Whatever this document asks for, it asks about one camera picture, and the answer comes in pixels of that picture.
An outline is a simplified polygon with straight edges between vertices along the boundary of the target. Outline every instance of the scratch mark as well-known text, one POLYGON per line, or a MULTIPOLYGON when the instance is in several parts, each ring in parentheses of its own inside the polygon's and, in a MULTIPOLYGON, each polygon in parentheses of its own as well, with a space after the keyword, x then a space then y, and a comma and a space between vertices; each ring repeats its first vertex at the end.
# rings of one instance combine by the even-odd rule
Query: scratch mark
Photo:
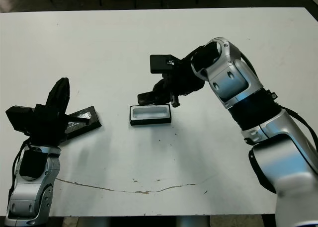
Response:
POLYGON ((149 195, 149 191, 135 191, 135 193, 141 193, 141 194, 149 195))
POLYGON ((170 186, 170 187, 164 188, 164 189, 156 191, 156 192, 161 192, 161 191, 165 191, 165 190, 169 190, 169 189, 177 188, 177 187, 182 187, 182 186, 194 186, 194 185, 196 185, 196 184, 195 183, 191 183, 191 184, 185 184, 185 185, 170 186))
POLYGON ((115 191, 114 189, 108 189, 108 188, 103 188, 103 187, 98 187, 98 186, 91 186, 91 185, 86 185, 86 184, 80 184, 77 182, 71 182, 71 181, 66 181, 66 180, 62 180, 59 178, 56 178, 59 181, 68 183, 68 184, 73 184, 73 185, 77 185, 77 186, 86 186, 86 187, 90 187, 90 188, 95 188, 95 189, 101 189, 101 190, 105 190, 105 191, 115 191))
POLYGON ((148 194, 150 194, 150 193, 162 192, 162 191, 166 191, 166 190, 173 189, 173 188, 178 188, 178 187, 200 185, 200 184, 203 184, 204 182, 210 180, 210 179, 213 178, 214 176, 215 176, 215 175, 210 176, 210 177, 208 177, 207 179, 205 179, 205 180, 203 180, 203 181, 201 181, 201 182, 199 182, 199 183, 191 183, 191 184, 170 186, 170 187, 166 187, 166 188, 163 188, 163 189, 161 189, 161 190, 158 190, 158 191, 123 191, 123 190, 115 190, 115 189, 109 189, 109 188, 98 187, 98 186, 91 186, 91 185, 81 184, 81 183, 72 182, 72 181, 66 181, 66 180, 59 179, 59 178, 56 178, 56 179, 59 180, 59 181, 68 183, 68 184, 73 184, 73 185, 76 185, 76 186, 85 186, 85 187, 90 187, 90 188, 99 189, 99 190, 104 190, 104 191, 115 191, 115 192, 124 192, 124 193, 139 193, 139 194, 148 195, 148 194))

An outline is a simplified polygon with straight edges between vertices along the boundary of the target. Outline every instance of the black rectangular object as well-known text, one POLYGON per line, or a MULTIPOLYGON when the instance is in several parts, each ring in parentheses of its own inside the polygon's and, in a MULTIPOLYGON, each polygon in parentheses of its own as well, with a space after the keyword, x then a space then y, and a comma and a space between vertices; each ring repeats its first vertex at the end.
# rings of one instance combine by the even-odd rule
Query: black rectangular object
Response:
POLYGON ((130 106, 129 119, 131 126, 171 123, 170 105, 132 105, 130 106))
POLYGON ((79 135, 82 135, 91 130, 101 127, 101 123, 98 119, 94 106, 88 107, 86 109, 82 109, 68 116, 77 117, 77 118, 87 118, 89 119, 89 123, 87 125, 85 123, 69 122, 68 127, 66 128, 66 131, 65 131, 65 133, 68 136, 67 140, 75 138, 79 135))

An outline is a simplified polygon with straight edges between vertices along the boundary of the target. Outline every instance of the black cable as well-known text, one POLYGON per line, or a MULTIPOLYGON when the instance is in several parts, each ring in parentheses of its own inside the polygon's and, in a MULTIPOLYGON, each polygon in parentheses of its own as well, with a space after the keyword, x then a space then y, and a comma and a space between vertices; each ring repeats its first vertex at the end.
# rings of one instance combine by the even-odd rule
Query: black cable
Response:
POLYGON ((248 58, 242 52, 240 53, 240 56, 245 61, 245 63, 249 66, 252 72, 256 75, 256 77, 258 77, 252 63, 248 60, 248 58))
POLYGON ((18 154, 15 156, 15 159, 14 159, 14 161, 13 161, 13 165, 12 165, 12 185, 11 185, 11 188, 9 189, 8 204, 9 204, 9 202, 10 202, 10 197, 11 197, 13 191, 14 191, 14 184, 15 184, 15 164, 16 164, 17 162, 19 162, 24 147, 25 147, 25 146, 29 146, 29 145, 30 145, 30 138, 28 138, 27 140, 25 140, 25 141, 22 143, 21 148, 20 148, 18 154))
POLYGON ((290 116, 294 117, 295 119, 297 119, 299 122, 301 122, 303 125, 305 125, 308 129, 309 129, 309 132, 310 134, 312 135, 313 137, 313 140, 314 140, 314 143, 315 143, 315 147, 316 147, 316 150, 318 151, 318 137, 317 137, 317 134, 314 132, 314 130, 309 126, 309 124, 305 121, 305 119, 303 119, 298 113, 296 113, 295 111, 289 109, 289 108, 286 108, 286 107, 283 107, 280 105, 280 107, 282 109, 285 109, 287 111, 287 113, 289 113, 290 116))

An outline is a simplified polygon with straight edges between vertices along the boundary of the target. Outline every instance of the table surface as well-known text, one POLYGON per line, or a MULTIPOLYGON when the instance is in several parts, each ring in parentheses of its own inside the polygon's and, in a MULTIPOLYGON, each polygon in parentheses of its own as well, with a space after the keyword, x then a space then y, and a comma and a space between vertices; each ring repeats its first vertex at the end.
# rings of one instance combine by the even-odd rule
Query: table surface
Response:
POLYGON ((52 216, 274 212, 275 195, 249 164, 251 146, 207 83, 180 97, 171 124, 130 126, 129 106, 160 79, 150 54, 183 58, 226 37, 277 101, 318 131, 318 23, 304 8, 25 12, 0 14, 0 23, 0 215, 26 139, 4 112, 44 104, 63 76, 67 113, 94 105, 103 126, 61 146, 52 216))

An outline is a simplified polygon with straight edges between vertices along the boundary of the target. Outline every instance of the silver robot arm segment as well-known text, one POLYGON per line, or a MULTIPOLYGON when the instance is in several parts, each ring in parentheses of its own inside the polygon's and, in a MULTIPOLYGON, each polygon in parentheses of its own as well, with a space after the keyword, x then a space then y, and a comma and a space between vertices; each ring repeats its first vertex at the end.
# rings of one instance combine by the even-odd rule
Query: silver robot arm segment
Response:
POLYGON ((47 222, 54 181, 60 171, 60 152, 53 147, 24 148, 15 169, 16 185, 7 207, 6 226, 39 226, 47 222))
POLYGON ((240 125, 259 182, 277 193, 278 227, 318 225, 318 153, 301 129, 263 88, 256 72, 237 47, 225 38, 217 45, 219 57, 201 65, 196 53, 191 67, 208 81, 221 103, 240 125))

